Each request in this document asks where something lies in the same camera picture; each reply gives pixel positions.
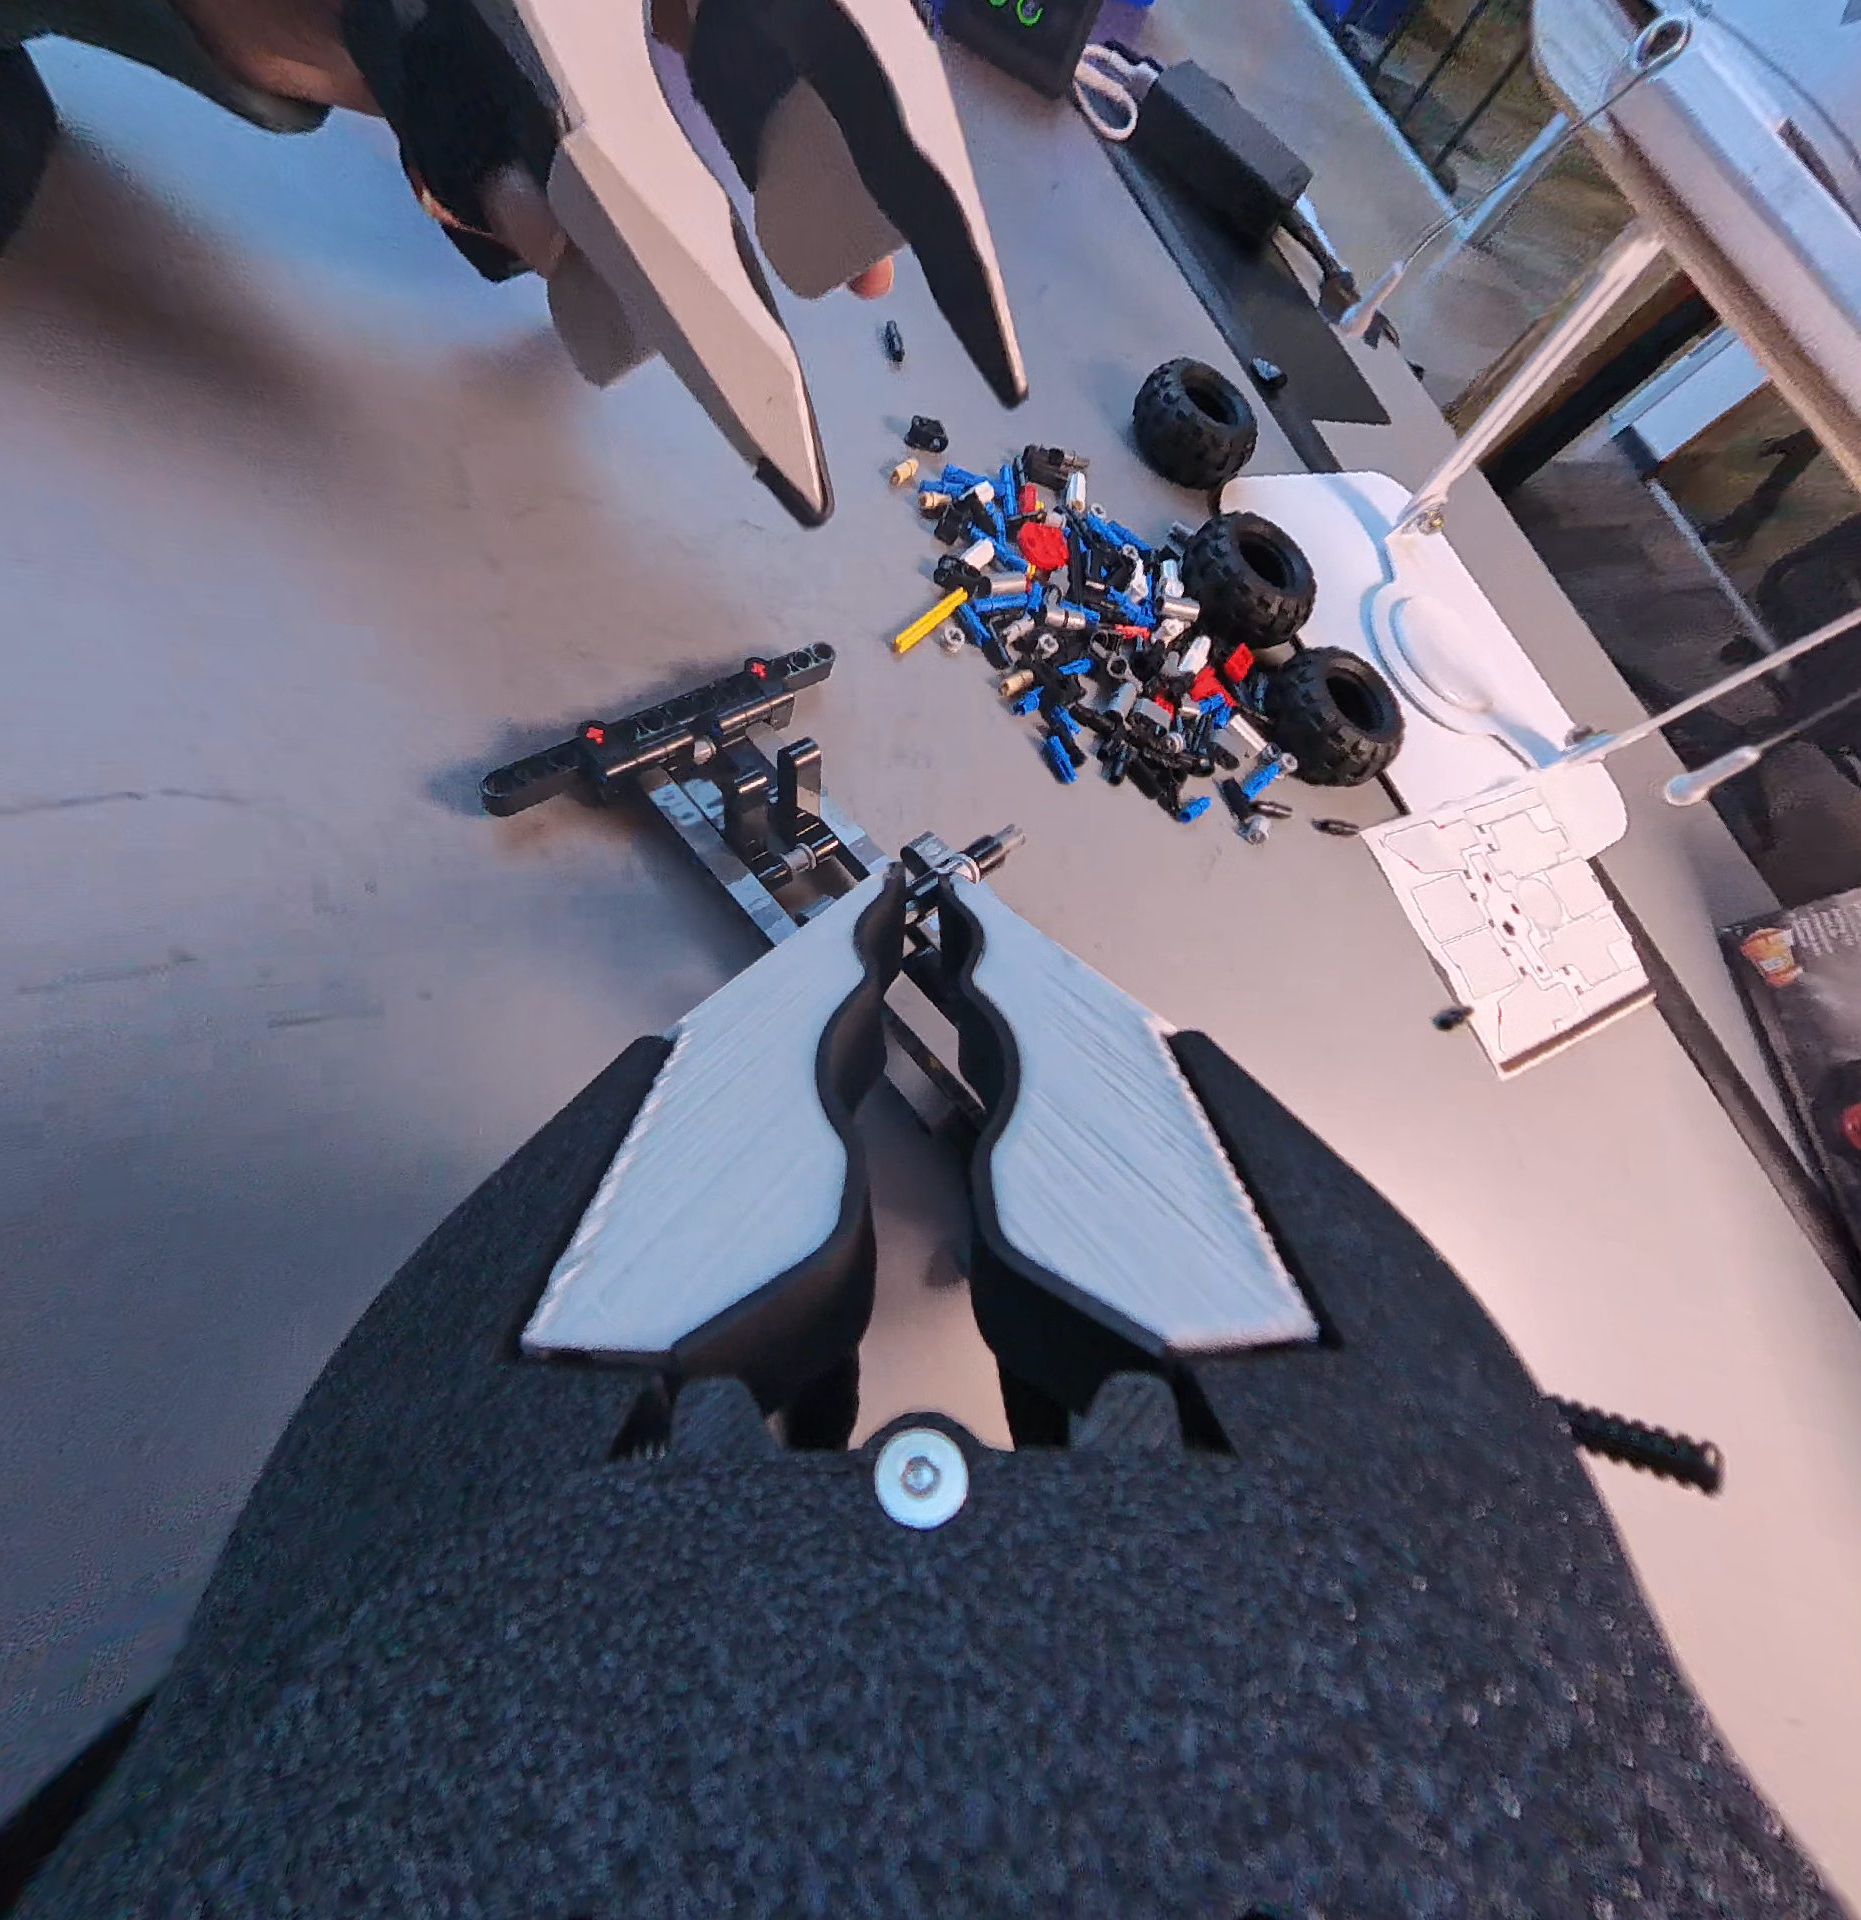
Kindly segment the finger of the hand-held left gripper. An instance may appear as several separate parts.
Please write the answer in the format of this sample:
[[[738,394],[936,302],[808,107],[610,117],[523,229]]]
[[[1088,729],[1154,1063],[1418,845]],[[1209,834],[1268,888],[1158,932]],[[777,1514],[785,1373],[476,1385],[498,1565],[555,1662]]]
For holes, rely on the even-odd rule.
[[[1028,397],[983,193],[918,5],[692,5],[686,68],[792,293],[819,299],[911,251],[992,394],[1010,409]]]
[[[832,489],[798,354],[741,219],[683,130],[642,4],[515,5],[555,89],[549,200],[679,383],[806,530]]]

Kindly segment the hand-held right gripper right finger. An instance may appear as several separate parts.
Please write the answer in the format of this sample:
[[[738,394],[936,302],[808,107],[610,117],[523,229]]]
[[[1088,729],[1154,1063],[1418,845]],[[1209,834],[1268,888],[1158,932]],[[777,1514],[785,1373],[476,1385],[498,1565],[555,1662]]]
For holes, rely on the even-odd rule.
[[[941,956],[984,1104],[983,1228],[1012,1276],[1147,1356],[1314,1343],[1171,1026],[970,877],[941,885]]]

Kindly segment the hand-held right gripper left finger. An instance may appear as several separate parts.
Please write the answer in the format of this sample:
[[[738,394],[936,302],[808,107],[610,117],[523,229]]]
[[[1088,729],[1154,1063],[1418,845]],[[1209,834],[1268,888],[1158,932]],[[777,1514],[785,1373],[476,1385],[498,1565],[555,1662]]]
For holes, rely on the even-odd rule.
[[[666,1058],[527,1322],[538,1360],[821,1363],[868,1322],[864,1152],[905,877],[873,872],[666,1031]]]

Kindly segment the pile of small toy parts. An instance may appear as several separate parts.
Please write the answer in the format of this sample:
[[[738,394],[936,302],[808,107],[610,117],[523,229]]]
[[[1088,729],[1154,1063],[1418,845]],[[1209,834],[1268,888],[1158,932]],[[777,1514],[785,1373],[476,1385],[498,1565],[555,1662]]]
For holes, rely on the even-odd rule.
[[[914,493],[940,547],[928,610],[959,587],[970,604],[912,653],[983,657],[1060,784],[1097,774],[1179,824],[1218,803],[1249,845],[1268,842],[1297,758],[1272,744],[1263,697],[1301,635],[1263,653],[1212,638],[1183,586],[1197,530],[1147,541],[1088,500],[1087,462],[1063,447],[994,471],[924,458],[908,449],[889,487]]]

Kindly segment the grey desk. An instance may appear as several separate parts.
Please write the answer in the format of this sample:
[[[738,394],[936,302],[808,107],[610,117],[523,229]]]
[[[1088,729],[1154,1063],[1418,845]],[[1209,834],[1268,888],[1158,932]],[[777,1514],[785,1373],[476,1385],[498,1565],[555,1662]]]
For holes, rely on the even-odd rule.
[[[798,533],[650,367],[587,390],[381,129],[273,138],[39,53],[66,114],[0,261],[0,1821],[176,1652],[323,1360],[631,1040],[750,959],[652,822],[487,822],[485,769],[719,669],[842,653],[802,732],[872,837],[1017,822],[1005,894],[1380,1188],[1547,1392],[1699,1432],[1727,1494],[1596,1465],[1667,1640],[1861,1916],[1861,1323],[1666,1019],[1498,1083],[1352,839],[1261,850],[1065,787],[978,661],[890,657],[928,541],[881,471],[1092,460],[1132,524],[1154,362],[1218,354],[1070,109],[948,53],[1034,397],[912,263],[780,297],[835,473]]]

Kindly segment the person's left hand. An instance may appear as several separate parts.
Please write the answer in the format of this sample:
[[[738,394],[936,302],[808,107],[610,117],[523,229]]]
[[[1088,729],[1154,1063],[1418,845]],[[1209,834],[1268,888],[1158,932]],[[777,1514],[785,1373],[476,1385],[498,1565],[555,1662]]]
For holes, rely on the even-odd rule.
[[[277,100],[378,117],[421,205],[487,280],[551,278],[555,121],[477,5],[183,4],[226,71]]]

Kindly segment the black timer device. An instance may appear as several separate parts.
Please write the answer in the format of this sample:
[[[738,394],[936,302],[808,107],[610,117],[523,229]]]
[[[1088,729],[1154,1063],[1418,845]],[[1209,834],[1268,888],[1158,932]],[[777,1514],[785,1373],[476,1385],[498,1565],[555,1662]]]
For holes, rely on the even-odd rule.
[[[936,4],[940,29],[1043,100],[1076,72],[1100,4]]]

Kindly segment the black power adapter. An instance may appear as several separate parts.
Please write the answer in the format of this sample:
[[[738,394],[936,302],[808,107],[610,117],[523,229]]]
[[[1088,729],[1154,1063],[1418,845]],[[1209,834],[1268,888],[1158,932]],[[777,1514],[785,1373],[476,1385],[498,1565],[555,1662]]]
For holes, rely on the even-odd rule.
[[[1227,83],[1193,62],[1164,68],[1142,93],[1126,147],[1246,251],[1276,234],[1314,180]]]

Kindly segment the black toy tyre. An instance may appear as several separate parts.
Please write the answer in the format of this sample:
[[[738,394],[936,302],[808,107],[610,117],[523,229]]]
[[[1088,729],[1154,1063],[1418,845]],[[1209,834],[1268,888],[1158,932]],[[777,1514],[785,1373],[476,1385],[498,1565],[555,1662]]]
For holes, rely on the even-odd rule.
[[[1249,397],[1218,370],[1179,357],[1162,362],[1138,390],[1135,444],[1165,482],[1216,493],[1253,458],[1258,423]]]
[[[1323,787],[1380,779],[1404,741],[1390,685],[1369,661],[1314,648],[1282,665],[1263,697],[1272,744],[1297,758],[1297,776]]]
[[[1270,518],[1209,518],[1183,548],[1183,586],[1216,641],[1256,653],[1301,635],[1319,586],[1301,547]]]

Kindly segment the white sticker sheet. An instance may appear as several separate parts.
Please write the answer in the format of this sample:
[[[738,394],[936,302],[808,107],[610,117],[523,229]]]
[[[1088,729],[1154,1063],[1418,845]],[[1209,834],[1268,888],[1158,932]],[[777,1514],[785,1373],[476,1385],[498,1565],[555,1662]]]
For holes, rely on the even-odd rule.
[[[1591,862],[1624,828],[1597,774],[1567,770],[1360,834],[1501,1080],[1654,1000]]]

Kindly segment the metal book stand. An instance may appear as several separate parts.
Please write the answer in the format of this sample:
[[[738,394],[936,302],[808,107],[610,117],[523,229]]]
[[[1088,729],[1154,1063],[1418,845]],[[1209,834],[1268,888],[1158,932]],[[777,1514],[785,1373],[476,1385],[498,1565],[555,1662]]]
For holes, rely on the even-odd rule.
[[[1591,136],[1635,221],[1414,489],[1378,471],[1270,473],[1231,483],[1224,506],[1301,545],[1319,578],[1304,638],[1350,642],[1404,706],[1389,779],[1413,818],[1517,803],[1562,828],[1571,859],[1591,859],[1628,832],[1609,756],[1848,635],[1861,607],[1644,723],[1571,739],[1567,708],[1445,537],[1449,499],[1659,256],[1742,338],[1861,495],[1861,193],[1842,199],[1800,142],[1821,101],[1718,5],[1661,5],[1646,24],[1622,5],[1535,5],[1533,51],[1567,109],[1562,134]]]

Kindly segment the toy truck box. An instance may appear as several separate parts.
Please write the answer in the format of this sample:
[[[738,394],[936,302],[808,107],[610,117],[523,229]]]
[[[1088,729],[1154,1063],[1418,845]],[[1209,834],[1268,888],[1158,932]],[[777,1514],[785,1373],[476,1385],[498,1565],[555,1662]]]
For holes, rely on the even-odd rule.
[[[1718,939],[1861,1264],[1861,888]]]

